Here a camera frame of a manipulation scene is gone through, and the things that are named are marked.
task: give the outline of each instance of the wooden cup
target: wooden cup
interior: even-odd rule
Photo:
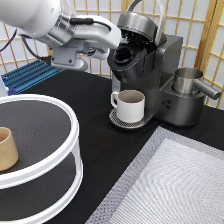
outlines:
[[[11,168],[18,160],[18,152],[11,130],[0,127],[0,171]]]

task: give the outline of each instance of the blue object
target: blue object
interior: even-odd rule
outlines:
[[[55,68],[37,60],[3,75],[2,80],[10,90],[13,90],[15,93],[21,93],[63,71],[65,69]]]

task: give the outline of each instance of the black table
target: black table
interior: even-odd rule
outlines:
[[[155,120],[137,132],[116,129],[109,122],[111,85],[106,78],[65,71],[24,92],[66,102],[80,124],[83,182],[72,202],[49,224],[85,223],[158,126],[224,150],[224,111],[205,106],[201,121],[191,128]]]

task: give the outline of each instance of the mesh surface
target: mesh surface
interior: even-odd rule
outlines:
[[[223,170],[223,160],[165,139],[109,223],[222,223]]]
[[[75,159],[69,154],[43,176],[0,190],[0,222],[27,218],[49,208],[69,190],[75,175]]]
[[[159,127],[86,222],[87,224],[109,223],[112,215],[165,138],[208,155],[224,159],[224,153],[222,151]]]
[[[51,155],[67,139],[71,122],[56,105],[41,101],[1,104],[0,127],[11,129],[19,154],[17,163],[0,175],[29,167]]]

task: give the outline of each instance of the coffee cup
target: coffee cup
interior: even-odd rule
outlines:
[[[144,117],[145,96],[137,90],[113,92],[111,104],[116,109],[118,119],[125,123],[136,123]]]

